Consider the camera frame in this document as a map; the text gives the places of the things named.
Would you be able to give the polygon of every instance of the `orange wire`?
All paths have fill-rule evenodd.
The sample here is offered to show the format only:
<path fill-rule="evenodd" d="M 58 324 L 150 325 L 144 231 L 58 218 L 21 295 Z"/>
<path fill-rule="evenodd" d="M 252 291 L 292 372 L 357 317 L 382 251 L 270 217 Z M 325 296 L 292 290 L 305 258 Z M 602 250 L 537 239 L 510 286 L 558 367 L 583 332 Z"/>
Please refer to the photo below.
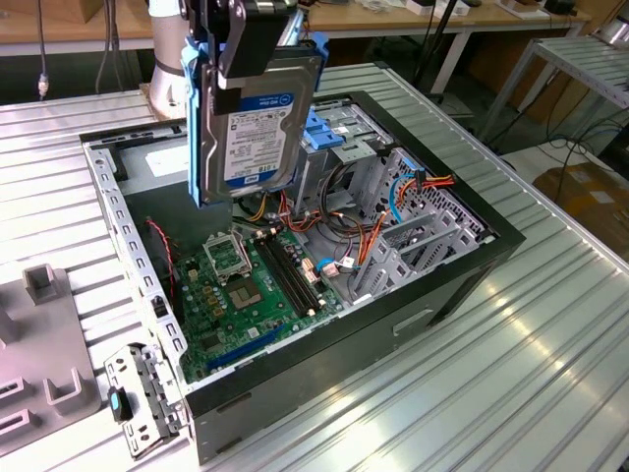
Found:
<path fill-rule="evenodd" d="M 359 259 L 359 262 L 360 262 L 361 253 L 363 252 L 363 240 L 365 238 L 365 232 L 363 231 L 363 225 L 361 223 L 359 223 L 356 219 L 354 219 L 352 216 L 348 216 L 347 214 L 339 213 L 338 211 L 333 211 L 330 214 L 333 214 L 334 216 L 339 216 L 341 218 L 350 219 L 351 221 L 354 222 L 354 224 L 356 224 L 356 226 L 358 226 L 358 232 L 359 232 L 358 259 Z"/>

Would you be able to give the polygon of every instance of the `metal latch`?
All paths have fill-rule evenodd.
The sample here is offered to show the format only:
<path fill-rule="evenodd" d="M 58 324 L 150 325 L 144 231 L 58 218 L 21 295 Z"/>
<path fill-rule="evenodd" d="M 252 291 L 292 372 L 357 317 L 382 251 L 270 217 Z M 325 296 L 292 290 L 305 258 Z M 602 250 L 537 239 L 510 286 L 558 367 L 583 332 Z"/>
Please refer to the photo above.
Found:
<path fill-rule="evenodd" d="M 134 459 L 179 436 L 186 424 L 185 411 L 181 401 L 172 402 L 172 371 L 155 346 L 123 347 L 105 361 L 105 372 L 111 385 L 109 406 L 114 420 L 122 424 Z M 168 372 L 166 384 L 161 377 Z M 171 389 L 170 404 L 165 386 Z"/>

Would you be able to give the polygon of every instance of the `sticker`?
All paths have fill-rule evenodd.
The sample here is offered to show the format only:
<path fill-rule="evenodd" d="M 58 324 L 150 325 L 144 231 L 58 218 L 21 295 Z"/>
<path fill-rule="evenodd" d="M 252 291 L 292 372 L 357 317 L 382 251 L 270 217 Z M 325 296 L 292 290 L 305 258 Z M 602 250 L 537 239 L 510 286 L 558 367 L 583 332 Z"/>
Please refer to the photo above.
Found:
<path fill-rule="evenodd" d="M 572 176 L 574 180 L 576 180 L 577 182 L 581 184 L 587 184 L 588 182 L 592 182 L 592 179 L 590 178 L 588 173 L 584 172 L 583 170 L 571 170 L 570 175 Z"/>
<path fill-rule="evenodd" d="M 249 329 L 247 329 L 247 334 L 251 339 L 254 339 L 259 336 L 259 331 L 256 327 L 250 327 Z"/>
<path fill-rule="evenodd" d="M 354 266 L 354 258 L 345 257 L 341 259 L 341 265 L 346 268 L 352 268 Z"/>
<path fill-rule="evenodd" d="M 146 163 L 155 177 L 188 170 L 188 145 L 154 150 L 146 155 Z"/>
<path fill-rule="evenodd" d="M 234 187 L 263 182 L 279 168 L 286 133 L 281 125 L 293 109 L 292 93 L 248 96 L 229 114 L 225 181 Z"/>
<path fill-rule="evenodd" d="M 614 202 L 613 198 L 607 192 L 602 190 L 590 192 L 590 195 L 593 196 L 600 204 L 613 204 Z"/>

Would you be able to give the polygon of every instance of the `ram slot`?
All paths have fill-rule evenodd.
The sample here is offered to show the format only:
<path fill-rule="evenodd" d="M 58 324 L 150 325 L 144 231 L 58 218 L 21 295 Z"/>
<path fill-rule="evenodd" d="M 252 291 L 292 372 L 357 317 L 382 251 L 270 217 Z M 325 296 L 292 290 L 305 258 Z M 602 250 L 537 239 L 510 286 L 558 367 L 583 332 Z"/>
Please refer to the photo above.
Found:
<path fill-rule="evenodd" d="M 254 246 L 297 315 L 305 318 L 310 310 L 316 312 L 319 308 L 316 297 L 293 266 L 284 248 L 270 239 L 256 241 Z"/>

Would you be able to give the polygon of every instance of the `aluminum table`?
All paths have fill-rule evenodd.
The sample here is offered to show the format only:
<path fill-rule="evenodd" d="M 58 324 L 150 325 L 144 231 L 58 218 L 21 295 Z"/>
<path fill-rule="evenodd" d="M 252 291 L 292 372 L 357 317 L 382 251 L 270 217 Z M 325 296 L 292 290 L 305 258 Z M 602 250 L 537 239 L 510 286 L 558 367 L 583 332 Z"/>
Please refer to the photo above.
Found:
<path fill-rule="evenodd" d="M 486 138 L 500 110 L 536 56 L 544 59 L 548 65 L 520 104 L 520 110 L 538 96 L 557 69 L 600 95 L 585 116 L 594 116 L 606 100 L 620 108 L 629 106 L 629 50 L 615 49 L 592 36 L 533 39 L 489 109 L 479 139 Z"/>
<path fill-rule="evenodd" d="M 203 470 L 616 470 L 629 453 L 629 267 L 394 73 L 363 89 L 527 240 L 444 323 L 216 457 Z M 142 341 L 77 134 L 152 121 L 139 92 L 0 108 L 0 278 L 69 271 L 89 355 Z M 198 470 L 181 438 L 139 463 L 105 404 L 0 470 Z"/>

